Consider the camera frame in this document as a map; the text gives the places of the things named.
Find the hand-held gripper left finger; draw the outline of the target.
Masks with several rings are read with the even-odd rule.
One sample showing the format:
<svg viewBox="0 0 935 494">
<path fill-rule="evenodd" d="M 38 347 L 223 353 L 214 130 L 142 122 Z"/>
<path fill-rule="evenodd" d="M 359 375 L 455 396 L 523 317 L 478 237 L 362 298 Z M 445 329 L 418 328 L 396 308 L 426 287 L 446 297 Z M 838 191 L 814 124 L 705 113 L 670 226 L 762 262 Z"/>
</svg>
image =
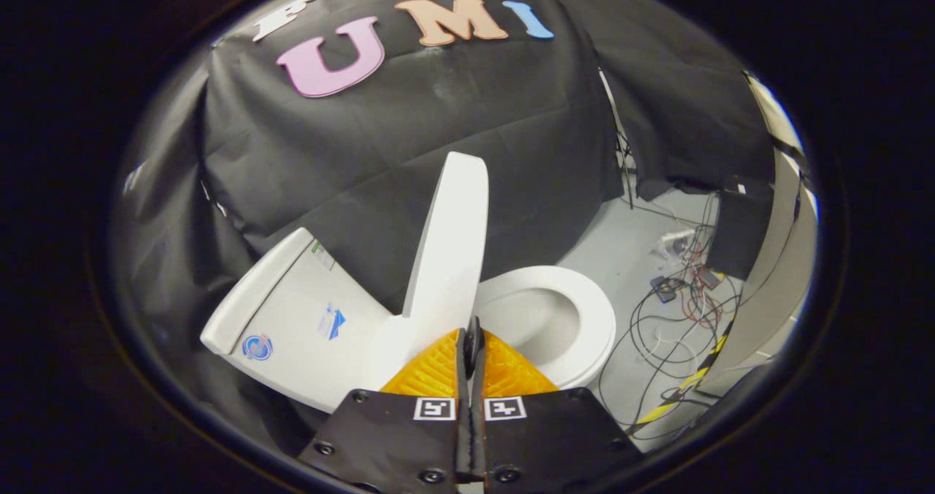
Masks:
<svg viewBox="0 0 935 494">
<path fill-rule="evenodd" d="M 455 491 L 472 480 L 468 365 L 454 330 L 379 390 L 354 389 L 299 459 L 358 490 Z"/>
</svg>

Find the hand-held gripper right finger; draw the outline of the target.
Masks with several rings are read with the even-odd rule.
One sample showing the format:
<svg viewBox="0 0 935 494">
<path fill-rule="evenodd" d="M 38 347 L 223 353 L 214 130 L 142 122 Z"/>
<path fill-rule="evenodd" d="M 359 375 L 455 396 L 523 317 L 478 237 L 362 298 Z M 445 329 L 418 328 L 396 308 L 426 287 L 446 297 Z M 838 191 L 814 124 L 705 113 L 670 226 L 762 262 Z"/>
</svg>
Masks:
<svg viewBox="0 0 935 494">
<path fill-rule="evenodd" d="M 557 389 L 473 318 L 467 475 L 486 491 L 596 491 L 644 454 L 585 387 Z"/>
</svg>

